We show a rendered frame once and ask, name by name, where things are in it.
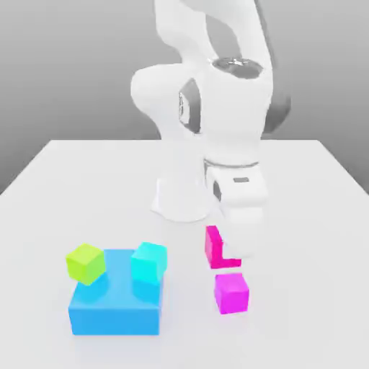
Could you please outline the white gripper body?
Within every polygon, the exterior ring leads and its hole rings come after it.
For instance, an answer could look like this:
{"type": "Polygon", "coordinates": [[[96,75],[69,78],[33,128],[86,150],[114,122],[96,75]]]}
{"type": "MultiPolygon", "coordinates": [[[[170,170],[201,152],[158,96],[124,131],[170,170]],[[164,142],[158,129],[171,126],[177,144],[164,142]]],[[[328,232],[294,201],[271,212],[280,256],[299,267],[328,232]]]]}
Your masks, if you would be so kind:
{"type": "Polygon", "coordinates": [[[221,233],[250,234],[259,232],[264,223],[264,208],[260,205],[221,206],[221,233]]]}

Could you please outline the small green cube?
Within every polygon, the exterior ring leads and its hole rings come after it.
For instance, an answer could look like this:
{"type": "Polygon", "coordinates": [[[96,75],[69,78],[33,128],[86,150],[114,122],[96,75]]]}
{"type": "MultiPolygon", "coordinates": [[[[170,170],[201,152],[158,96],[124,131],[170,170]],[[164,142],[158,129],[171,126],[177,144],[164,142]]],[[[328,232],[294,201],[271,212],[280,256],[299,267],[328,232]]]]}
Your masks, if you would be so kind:
{"type": "Polygon", "coordinates": [[[106,272],[104,251],[81,244],[66,255],[68,275],[83,285],[91,285],[106,272]]]}

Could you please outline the small cyan cube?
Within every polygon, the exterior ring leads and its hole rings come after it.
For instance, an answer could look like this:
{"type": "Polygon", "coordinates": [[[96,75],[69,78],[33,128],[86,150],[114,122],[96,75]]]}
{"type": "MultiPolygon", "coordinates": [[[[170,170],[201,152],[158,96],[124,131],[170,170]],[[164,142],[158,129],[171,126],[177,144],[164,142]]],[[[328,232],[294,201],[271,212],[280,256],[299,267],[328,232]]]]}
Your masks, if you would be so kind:
{"type": "Polygon", "coordinates": [[[130,258],[131,275],[138,280],[158,285],[167,269],[167,248],[143,242],[130,258]]]}

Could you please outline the large blue box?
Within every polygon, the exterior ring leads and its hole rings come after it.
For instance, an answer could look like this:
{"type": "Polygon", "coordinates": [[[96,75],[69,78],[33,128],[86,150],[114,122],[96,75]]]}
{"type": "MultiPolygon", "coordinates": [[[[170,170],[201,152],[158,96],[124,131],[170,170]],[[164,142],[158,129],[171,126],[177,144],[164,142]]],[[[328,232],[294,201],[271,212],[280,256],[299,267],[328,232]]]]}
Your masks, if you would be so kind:
{"type": "Polygon", "coordinates": [[[157,335],[164,284],[131,277],[132,249],[106,249],[106,272],[87,286],[76,285],[68,306],[75,335],[157,335]]]}

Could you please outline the small magenta cube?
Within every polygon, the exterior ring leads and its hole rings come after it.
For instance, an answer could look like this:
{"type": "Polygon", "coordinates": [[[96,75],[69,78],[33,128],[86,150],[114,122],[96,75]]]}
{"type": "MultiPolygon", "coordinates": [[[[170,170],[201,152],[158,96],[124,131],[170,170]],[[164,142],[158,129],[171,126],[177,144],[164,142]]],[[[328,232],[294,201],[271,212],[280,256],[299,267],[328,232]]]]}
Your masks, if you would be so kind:
{"type": "Polygon", "coordinates": [[[240,272],[216,275],[214,295],[221,314],[248,311],[249,286],[240,272]]]}

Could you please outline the small pink cube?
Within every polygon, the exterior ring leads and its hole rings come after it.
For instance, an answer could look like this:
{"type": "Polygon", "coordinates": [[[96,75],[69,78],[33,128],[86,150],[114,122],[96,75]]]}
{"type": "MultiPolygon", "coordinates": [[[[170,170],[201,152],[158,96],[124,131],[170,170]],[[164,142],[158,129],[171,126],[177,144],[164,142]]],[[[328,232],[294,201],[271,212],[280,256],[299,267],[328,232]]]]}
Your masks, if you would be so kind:
{"type": "Polygon", "coordinates": [[[240,259],[223,257],[223,239],[217,226],[206,226],[205,254],[211,269],[226,269],[241,266],[240,259]]]}

